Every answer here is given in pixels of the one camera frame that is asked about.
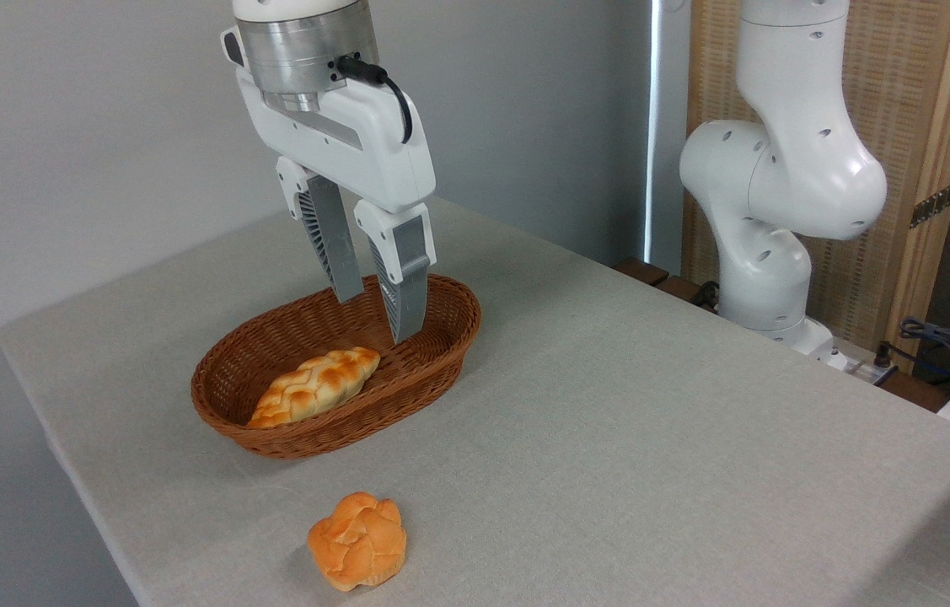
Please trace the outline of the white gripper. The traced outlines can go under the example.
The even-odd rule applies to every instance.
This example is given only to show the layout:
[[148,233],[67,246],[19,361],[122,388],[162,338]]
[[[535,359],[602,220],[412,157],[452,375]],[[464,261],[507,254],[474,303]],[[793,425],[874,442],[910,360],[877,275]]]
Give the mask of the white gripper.
[[437,261],[420,203],[435,191],[436,176],[416,105],[355,51],[325,64],[333,89],[318,93],[317,110],[298,110],[295,99],[255,85],[237,28],[222,40],[256,133],[281,155],[276,173],[289,212],[341,304],[363,283],[339,186],[363,197],[355,219],[369,239],[391,335],[406,341],[423,327],[428,268]]

